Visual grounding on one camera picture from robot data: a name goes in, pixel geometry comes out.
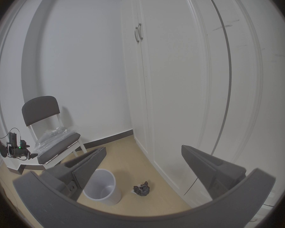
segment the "cabinet handle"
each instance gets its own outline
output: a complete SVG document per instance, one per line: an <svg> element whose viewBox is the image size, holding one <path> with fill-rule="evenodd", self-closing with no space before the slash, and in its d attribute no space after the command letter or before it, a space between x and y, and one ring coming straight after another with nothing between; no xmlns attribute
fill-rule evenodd
<svg viewBox="0 0 285 228"><path fill-rule="evenodd" d="M137 40L137 37L136 37L136 30L137 30L137 27L135 27L135 30L134 30L135 40L136 40L137 42L139 42L139 40Z"/></svg>
<svg viewBox="0 0 285 228"><path fill-rule="evenodd" d="M141 25L142 25L141 23L138 24L138 30L137 31L138 31L139 38L142 40L142 36L140 35L140 27L141 27Z"/></svg>

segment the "floor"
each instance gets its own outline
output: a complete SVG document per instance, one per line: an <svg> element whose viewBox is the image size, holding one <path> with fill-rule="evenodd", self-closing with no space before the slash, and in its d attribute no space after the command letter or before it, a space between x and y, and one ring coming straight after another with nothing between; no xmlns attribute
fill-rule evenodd
<svg viewBox="0 0 285 228"><path fill-rule="evenodd" d="M107 206L88 199L82 193L77 201L78 203L108 213L130 216L167 215L190 209L190 206L174 192L152 166L136 144L133 135L102 146L106 147L107 156L99 165L99 168L107 169L114 174L117 186L122 192L122 198L118 204ZM72 153L62 162L74 157ZM0 167L0 183L7 197L34 227L42 227L30 214L17 195L12 184L12 181L17 177L19 177L19 175L11 173L5 164ZM150 187L148 196L141 197L131 193L134 185L143 184L145 181L149 183Z"/></svg>

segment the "black trash bag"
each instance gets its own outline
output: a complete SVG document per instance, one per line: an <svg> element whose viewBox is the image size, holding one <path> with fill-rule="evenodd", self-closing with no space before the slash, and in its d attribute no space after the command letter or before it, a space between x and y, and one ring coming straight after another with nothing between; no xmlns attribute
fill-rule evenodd
<svg viewBox="0 0 285 228"><path fill-rule="evenodd" d="M133 187L133 191L139 196L147 196L150 192L150 187L148 186L148 182L145 181L144 184Z"/></svg>

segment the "trash can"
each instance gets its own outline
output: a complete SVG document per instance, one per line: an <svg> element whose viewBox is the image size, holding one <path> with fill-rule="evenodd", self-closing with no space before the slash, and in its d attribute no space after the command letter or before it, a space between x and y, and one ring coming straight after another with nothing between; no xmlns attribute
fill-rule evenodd
<svg viewBox="0 0 285 228"><path fill-rule="evenodd" d="M95 170L83 193L88 199L99 201L106 205L117 204L122 196L119 188L116 186L113 173L106 169Z"/></svg>

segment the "chair backrest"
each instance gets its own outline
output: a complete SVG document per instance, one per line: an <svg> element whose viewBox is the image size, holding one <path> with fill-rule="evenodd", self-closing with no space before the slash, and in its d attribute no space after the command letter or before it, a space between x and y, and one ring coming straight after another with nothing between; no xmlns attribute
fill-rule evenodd
<svg viewBox="0 0 285 228"><path fill-rule="evenodd" d="M53 96L41 96L31 99L22 107L22 115L26 126L59 113L57 100Z"/></svg>

